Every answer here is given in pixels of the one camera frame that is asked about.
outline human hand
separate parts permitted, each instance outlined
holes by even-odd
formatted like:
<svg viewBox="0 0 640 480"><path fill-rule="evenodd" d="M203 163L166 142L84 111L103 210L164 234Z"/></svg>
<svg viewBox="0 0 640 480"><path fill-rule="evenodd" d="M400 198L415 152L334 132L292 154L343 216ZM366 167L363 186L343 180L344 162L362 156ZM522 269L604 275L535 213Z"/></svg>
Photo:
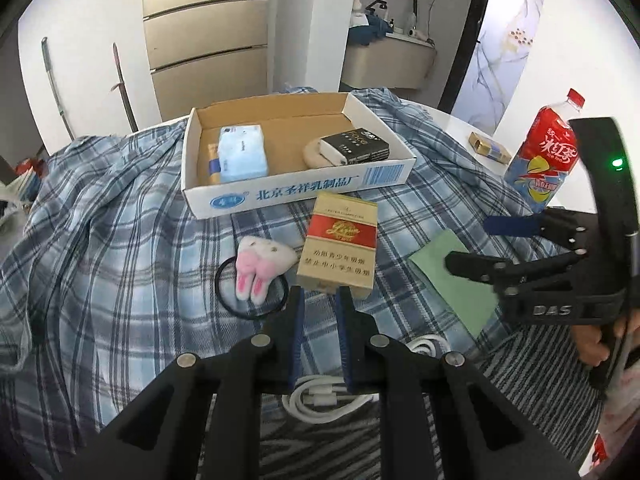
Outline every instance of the human hand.
<svg viewBox="0 0 640 480"><path fill-rule="evenodd" d="M623 314L613 325L613 333L622 338L625 331L626 314ZM628 333L634 338L633 348L640 346L640 310L634 309L629 322ZM598 366L609 358L609 348L600 341L602 330L596 325L575 325L571 327L575 347L578 350L580 361L587 365Z"/></svg>

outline screw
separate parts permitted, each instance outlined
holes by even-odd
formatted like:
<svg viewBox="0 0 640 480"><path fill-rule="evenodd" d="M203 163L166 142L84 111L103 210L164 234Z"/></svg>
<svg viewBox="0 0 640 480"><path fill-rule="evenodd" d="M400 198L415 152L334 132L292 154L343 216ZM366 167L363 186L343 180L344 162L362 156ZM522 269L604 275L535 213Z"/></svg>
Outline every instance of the screw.
<svg viewBox="0 0 640 480"><path fill-rule="evenodd" d="M267 346L271 342L271 338L266 334L256 334L251 338L251 344L261 348Z"/></svg>
<svg viewBox="0 0 640 480"><path fill-rule="evenodd" d="M444 361L451 366L462 366L465 363L465 357L460 352L447 352Z"/></svg>
<svg viewBox="0 0 640 480"><path fill-rule="evenodd" d="M193 354L180 354L175 360L180 368L191 368L196 364L196 356Z"/></svg>
<svg viewBox="0 0 640 480"><path fill-rule="evenodd" d="M384 348L389 344L389 338L386 335L376 334L371 336L369 342L376 348Z"/></svg>

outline barcode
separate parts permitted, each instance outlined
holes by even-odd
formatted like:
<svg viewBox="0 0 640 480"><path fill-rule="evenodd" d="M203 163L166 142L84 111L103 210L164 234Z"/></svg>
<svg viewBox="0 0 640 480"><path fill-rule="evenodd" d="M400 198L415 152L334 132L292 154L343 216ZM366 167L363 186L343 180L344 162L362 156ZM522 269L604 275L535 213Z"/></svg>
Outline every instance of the barcode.
<svg viewBox="0 0 640 480"><path fill-rule="evenodd" d="M362 181L364 186L380 186L381 184L394 184L402 173L404 165L378 166L368 168Z"/></svg>

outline green paper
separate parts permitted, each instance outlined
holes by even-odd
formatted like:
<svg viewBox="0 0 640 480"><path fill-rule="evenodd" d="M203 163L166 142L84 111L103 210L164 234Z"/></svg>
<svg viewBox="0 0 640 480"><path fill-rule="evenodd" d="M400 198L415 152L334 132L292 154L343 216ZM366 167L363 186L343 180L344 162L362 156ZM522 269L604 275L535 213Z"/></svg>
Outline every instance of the green paper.
<svg viewBox="0 0 640 480"><path fill-rule="evenodd" d="M451 251L469 252L455 233L447 229L409 256L409 260L420 269L422 275L420 272L417 274L422 279L428 278L469 333L478 337L498 305L498 299L491 285L449 273L444 266L444 258Z"/></svg>

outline pink and white plush toy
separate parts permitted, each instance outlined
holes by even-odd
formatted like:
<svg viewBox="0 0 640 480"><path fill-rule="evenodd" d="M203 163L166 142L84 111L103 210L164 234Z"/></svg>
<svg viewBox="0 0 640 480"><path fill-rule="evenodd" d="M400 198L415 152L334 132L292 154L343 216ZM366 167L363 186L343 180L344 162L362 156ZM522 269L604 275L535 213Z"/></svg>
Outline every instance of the pink and white plush toy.
<svg viewBox="0 0 640 480"><path fill-rule="evenodd" d="M238 244L236 257L236 298L251 297L260 306L267 297L271 282L289 270L298 260L296 251L273 240L245 236Z"/></svg>

